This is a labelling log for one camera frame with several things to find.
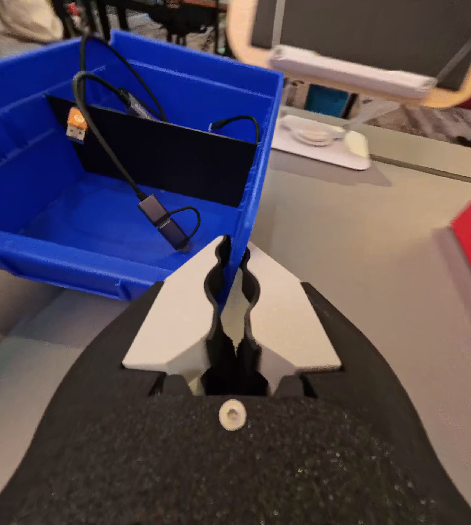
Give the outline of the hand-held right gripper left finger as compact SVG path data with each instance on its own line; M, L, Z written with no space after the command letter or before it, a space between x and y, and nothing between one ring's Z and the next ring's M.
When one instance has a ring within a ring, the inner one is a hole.
M125 369L190 381L231 367L218 303L230 254L230 236L219 236L165 279L122 360Z

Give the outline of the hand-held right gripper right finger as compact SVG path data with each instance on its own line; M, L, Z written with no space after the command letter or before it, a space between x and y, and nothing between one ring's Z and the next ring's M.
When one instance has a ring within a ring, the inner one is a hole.
M239 345L244 367L275 392L284 377L342 367L302 282L252 243L241 261L249 305Z

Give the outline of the dark grey USB adapter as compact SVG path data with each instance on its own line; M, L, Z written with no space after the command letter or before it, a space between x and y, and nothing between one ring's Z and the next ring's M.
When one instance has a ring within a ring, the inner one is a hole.
M185 206L168 211L153 194L141 200L138 208L174 250L181 253L190 251L191 239L201 225L201 215L198 209ZM173 218L174 215L185 212L193 212L197 219L193 231L189 234Z

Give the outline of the blue plastic bin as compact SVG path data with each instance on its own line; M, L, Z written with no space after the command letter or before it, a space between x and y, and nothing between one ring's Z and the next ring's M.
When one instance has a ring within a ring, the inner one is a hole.
M283 75L123 31L113 31L110 43L157 98L163 123L255 143L261 191L234 208L139 186L168 211L199 210L190 251L177 252L140 211L91 130L83 143L66 135L80 40L0 59L0 270L130 301L228 235L226 297L256 219ZM86 104L126 113L115 94L91 79Z

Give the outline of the grey desk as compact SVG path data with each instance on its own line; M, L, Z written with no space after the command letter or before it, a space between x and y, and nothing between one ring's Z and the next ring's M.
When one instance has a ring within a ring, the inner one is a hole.
M366 172L272 150L251 241L376 346L471 505L471 149L363 126ZM0 492L56 388L128 304L0 271Z

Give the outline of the black bin divider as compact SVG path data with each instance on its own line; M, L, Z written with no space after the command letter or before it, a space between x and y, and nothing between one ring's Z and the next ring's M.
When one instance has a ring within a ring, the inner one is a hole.
M245 206L261 191L263 173L255 143L93 104L88 110L139 186L234 208Z

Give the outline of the teal box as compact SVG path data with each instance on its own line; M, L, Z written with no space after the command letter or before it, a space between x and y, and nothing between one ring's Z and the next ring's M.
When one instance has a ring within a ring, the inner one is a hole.
M306 95L304 110L340 118L348 98L349 93L345 91L310 84Z

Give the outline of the white cloth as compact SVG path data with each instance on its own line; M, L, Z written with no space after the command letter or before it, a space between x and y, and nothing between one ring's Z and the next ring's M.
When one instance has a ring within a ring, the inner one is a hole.
M64 28L51 1L0 1L0 36L53 43L63 39Z

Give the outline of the white board bracket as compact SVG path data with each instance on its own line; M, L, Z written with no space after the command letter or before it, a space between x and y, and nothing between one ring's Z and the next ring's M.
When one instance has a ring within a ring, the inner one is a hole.
M361 92L375 91L405 99L421 99L437 85L435 77L347 62L286 45L271 49L269 63L274 69L313 77L325 84L337 82Z

